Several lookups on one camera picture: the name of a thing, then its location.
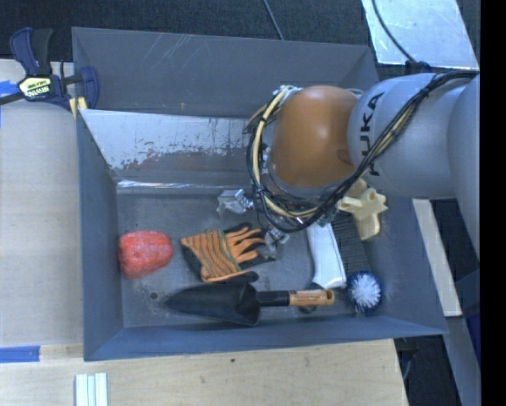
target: wire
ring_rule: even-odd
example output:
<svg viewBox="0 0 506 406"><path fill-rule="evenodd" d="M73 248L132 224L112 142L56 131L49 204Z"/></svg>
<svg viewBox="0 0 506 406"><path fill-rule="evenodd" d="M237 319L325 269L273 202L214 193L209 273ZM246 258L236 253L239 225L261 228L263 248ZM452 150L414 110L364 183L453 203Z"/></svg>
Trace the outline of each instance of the wire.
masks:
<svg viewBox="0 0 506 406"><path fill-rule="evenodd" d="M264 6L267 9L268 15L270 15L270 19L272 20L272 24L273 24L274 28L276 29L276 32L278 33L279 39L284 41L285 38L283 38L283 33L281 33L281 30L279 29L278 23L276 21L276 18L273 16L273 12L270 9L270 5L268 4L268 1L267 0L262 0L262 1L264 2Z"/></svg>
<svg viewBox="0 0 506 406"><path fill-rule="evenodd" d="M379 20L379 23L381 24L381 27L385 30L390 40L393 42L393 44L404 54L408 60L411 62L416 63L416 60L405 51L405 49L399 44L399 42L396 40L396 38L393 36L392 33L390 33L390 30L388 29L387 25L382 19L381 14L379 13L379 8L377 7L376 0L371 0L371 4L373 5L373 10L375 11L375 15L377 16L377 19Z"/></svg>
<svg viewBox="0 0 506 406"><path fill-rule="evenodd" d="M256 196L259 198L256 202L256 208L258 209L260 207L268 221L285 233L298 232L309 227L321 217L326 216L329 212L333 211L336 208L338 201L345 196L351 186L367 172L374 161L376 161L391 145L393 145L393 143L409 125L418 106L420 106L420 104L432 93L432 91L442 85L445 85L450 80L458 78L471 79L477 76L477 74L477 71L466 70L455 70L447 73L434 74L428 84L412 96L396 113L392 121L377 137L376 141L371 146L371 149L362 159L355 171L348 176L328 197L326 197L324 201L320 202L317 207L303 211L295 210L294 206L293 208L286 206L285 199L279 195L268 194L269 191L261 182L259 167L259 162L263 161L262 157L259 155L261 133L267 120L269 118L273 118L272 112L278 105L280 105L282 98L285 97L285 91L289 90L289 86L283 86L281 91L275 95L272 101L270 101L266 107L262 108L264 109L262 118L258 119L256 122L251 122L253 119L250 119L251 126L249 127L249 131L253 134L250 137L246 157L251 181L253 183ZM306 199L301 199L300 201L302 201L303 204L308 203L308 200ZM274 217L274 213L279 215L279 218ZM282 224L282 221L285 221L289 227L285 227Z"/></svg>

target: beige plastic part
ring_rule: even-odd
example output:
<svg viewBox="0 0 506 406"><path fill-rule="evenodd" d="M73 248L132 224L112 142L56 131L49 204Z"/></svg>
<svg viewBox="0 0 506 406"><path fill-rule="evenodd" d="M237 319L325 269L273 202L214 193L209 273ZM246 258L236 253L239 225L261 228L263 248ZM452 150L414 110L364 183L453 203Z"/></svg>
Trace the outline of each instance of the beige plastic part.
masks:
<svg viewBox="0 0 506 406"><path fill-rule="evenodd" d="M76 120L76 109L77 108L87 108L87 103L83 96L78 96L78 101L76 98L69 99L70 110L73 112L73 119Z"/></svg>
<svg viewBox="0 0 506 406"><path fill-rule="evenodd" d="M362 179L357 180L347 194L338 201L338 209L353 214L360 239L372 238L381 231L379 214L388 209L384 204L387 197L367 188Z"/></svg>

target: clamp handle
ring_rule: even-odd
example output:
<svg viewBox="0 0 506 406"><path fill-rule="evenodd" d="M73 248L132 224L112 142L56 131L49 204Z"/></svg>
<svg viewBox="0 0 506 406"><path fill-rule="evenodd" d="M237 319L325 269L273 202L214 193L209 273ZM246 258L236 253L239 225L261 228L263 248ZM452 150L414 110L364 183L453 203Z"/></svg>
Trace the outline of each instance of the clamp handle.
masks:
<svg viewBox="0 0 506 406"><path fill-rule="evenodd" d="M37 29L25 27L18 30L10 38L10 49L14 60L19 62L26 75L49 75L52 66L48 61L48 44L53 29Z"/></svg>

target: white object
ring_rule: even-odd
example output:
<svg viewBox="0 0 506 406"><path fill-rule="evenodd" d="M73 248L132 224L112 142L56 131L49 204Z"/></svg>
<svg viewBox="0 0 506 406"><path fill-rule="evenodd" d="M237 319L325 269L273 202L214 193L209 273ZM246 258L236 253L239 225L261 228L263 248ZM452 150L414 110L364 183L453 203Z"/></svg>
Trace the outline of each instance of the white object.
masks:
<svg viewBox="0 0 506 406"><path fill-rule="evenodd" d="M347 280L344 263L339 254L338 243L330 223L321 227L317 222L306 230L315 273L312 283L322 288L341 288Z"/></svg>
<svg viewBox="0 0 506 406"><path fill-rule="evenodd" d="M108 406L107 374L76 375L74 406Z"/></svg>

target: tool handle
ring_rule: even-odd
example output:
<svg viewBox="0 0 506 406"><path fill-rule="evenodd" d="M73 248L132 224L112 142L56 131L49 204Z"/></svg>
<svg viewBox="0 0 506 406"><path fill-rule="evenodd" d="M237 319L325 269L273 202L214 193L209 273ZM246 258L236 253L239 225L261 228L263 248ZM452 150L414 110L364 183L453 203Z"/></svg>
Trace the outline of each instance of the tool handle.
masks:
<svg viewBox="0 0 506 406"><path fill-rule="evenodd" d="M48 61L48 42L52 29L33 30L25 27L10 38L10 49L14 60L24 68L25 75L49 75L52 66Z"/></svg>
<svg viewBox="0 0 506 406"><path fill-rule="evenodd" d="M332 305L334 292L330 289L257 292L256 299L263 307Z"/></svg>

